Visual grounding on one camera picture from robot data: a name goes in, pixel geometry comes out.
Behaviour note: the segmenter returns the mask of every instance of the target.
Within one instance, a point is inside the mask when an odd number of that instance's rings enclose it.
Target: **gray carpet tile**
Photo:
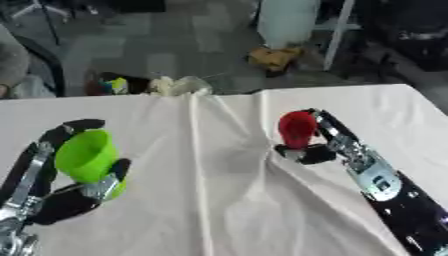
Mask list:
[[[63,62],[69,96],[83,95],[85,73],[110,71],[132,76],[173,78],[198,76],[218,94],[246,93],[258,89],[362,84],[329,73],[291,71],[283,77],[265,78],[248,65],[244,56],[263,41],[248,28],[253,0],[167,0],[166,13],[117,14],[102,8],[101,15],[78,12],[63,23],[51,15],[61,37],[56,46],[37,11],[9,24],[18,34],[35,39]],[[33,72],[51,80],[41,66]],[[443,73],[437,81],[418,75],[420,90],[448,111],[448,90]]]

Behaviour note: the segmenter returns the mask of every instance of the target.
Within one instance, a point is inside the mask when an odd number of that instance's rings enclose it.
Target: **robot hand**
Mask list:
[[[124,180],[130,166],[128,159],[118,160],[98,183],[75,183],[51,192],[57,175],[54,157],[59,148],[73,136],[102,128],[104,123],[96,119],[64,123],[22,152],[0,188],[0,256],[32,255],[37,236],[23,232],[25,226],[49,225],[87,213]]]
[[[317,109],[301,112],[308,117],[289,120],[289,114],[285,116],[284,122],[292,125],[280,129],[286,145],[277,145],[277,152],[301,164],[333,161],[339,156],[361,194],[411,255],[448,255],[448,213],[439,204],[330,113]],[[308,145],[313,135],[322,135],[327,143]],[[294,143],[300,140],[307,143]]]

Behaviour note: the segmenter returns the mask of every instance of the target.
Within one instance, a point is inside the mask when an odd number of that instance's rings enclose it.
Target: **white container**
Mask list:
[[[272,49],[311,37],[320,0],[263,0],[258,32]]]

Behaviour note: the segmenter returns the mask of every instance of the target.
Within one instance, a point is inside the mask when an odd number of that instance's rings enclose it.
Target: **white tablecloth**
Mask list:
[[[0,178],[45,130],[101,118],[133,160],[127,191],[36,227],[41,255],[406,255],[341,165],[304,167],[272,152],[279,118],[310,107],[333,113],[448,208],[448,119],[404,85],[1,102]]]

